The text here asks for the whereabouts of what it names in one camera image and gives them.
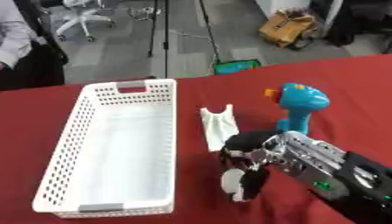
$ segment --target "tripod leg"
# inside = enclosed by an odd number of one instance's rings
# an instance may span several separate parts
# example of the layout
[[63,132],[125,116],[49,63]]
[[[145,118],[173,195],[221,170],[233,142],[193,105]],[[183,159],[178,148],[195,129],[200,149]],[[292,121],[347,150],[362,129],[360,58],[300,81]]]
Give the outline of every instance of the tripod leg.
[[169,1],[164,0],[164,77],[166,79],[169,76]]
[[215,54],[215,58],[216,58],[215,62],[217,64],[220,64],[221,57],[219,56],[218,46],[215,44],[215,38],[214,38],[213,31],[211,28],[210,18],[207,14],[206,6],[204,5],[203,0],[199,0],[199,4],[200,4],[201,12],[203,13],[204,22],[206,23],[206,29],[208,31],[208,35],[211,39],[211,45],[213,46],[213,53]]
[[154,50],[154,37],[155,30],[157,26],[157,11],[158,11],[158,0],[154,0],[154,12],[152,14],[152,27],[151,27],[151,35],[150,35],[150,50],[148,57],[152,57],[152,51]]

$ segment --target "basket handle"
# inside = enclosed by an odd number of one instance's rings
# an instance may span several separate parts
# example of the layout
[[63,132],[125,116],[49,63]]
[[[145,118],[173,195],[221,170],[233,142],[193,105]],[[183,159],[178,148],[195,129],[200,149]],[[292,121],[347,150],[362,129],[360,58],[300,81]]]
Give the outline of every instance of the basket handle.
[[97,204],[97,205],[80,205],[78,208],[80,213],[104,213],[104,212],[114,212],[123,211],[122,203],[112,203],[112,204]]
[[147,91],[145,80],[117,82],[117,90],[120,94],[144,93]]

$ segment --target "green button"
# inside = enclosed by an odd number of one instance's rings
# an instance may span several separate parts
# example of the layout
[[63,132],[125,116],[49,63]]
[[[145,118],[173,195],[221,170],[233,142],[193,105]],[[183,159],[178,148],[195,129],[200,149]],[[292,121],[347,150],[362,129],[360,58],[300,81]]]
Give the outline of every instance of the green button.
[[331,186],[328,182],[313,182],[313,185],[316,186],[320,190],[331,190]]

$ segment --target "gray carpet floor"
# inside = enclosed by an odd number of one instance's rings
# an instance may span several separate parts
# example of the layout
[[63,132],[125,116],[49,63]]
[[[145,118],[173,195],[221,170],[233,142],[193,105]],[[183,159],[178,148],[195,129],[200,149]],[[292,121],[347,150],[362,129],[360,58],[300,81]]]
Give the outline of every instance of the gray carpet floor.
[[[257,34],[257,29],[266,21],[262,11],[253,0],[207,0],[206,9],[211,19],[223,61],[257,58],[263,66],[309,60],[328,60],[351,57],[347,48],[317,41],[301,52],[278,48]],[[66,66],[67,83],[91,83],[98,81],[126,80],[155,75],[164,77],[164,16],[157,19],[154,57],[148,58],[151,21],[136,21],[127,13],[127,8],[152,6],[152,1],[110,1],[102,15],[116,21],[115,28],[105,22],[88,25],[97,40],[87,42],[79,26],[65,33],[66,42],[60,43],[70,56]],[[61,18],[68,11],[53,11],[53,27],[61,25]],[[207,37],[206,25],[200,12],[198,0],[171,0],[170,13],[169,77],[198,77],[209,75],[213,61],[213,49]]]

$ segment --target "chair base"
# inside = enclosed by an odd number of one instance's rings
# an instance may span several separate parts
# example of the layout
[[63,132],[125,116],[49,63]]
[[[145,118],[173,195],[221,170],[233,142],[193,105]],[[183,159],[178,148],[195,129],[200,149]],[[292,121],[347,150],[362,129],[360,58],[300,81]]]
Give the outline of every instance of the chair base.
[[68,17],[65,17],[66,22],[56,31],[59,40],[65,41],[66,39],[63,33],[66,30],[70,29],[71,27],[80,24],[81,28],[83,29],[87,37],[87,40],[90,42],[94,41],[95,38],[93,37],[93,35],[91,35],[90,31],[88,30],[87,21],[106,21],[106,22],[110,22],[109,27],[112,27],[114,25],[114,22],[110,17],[95,15],[97,12],[98,12],[97,9],[85,10],[82,13],[76,13],[76,15],[70,15]]

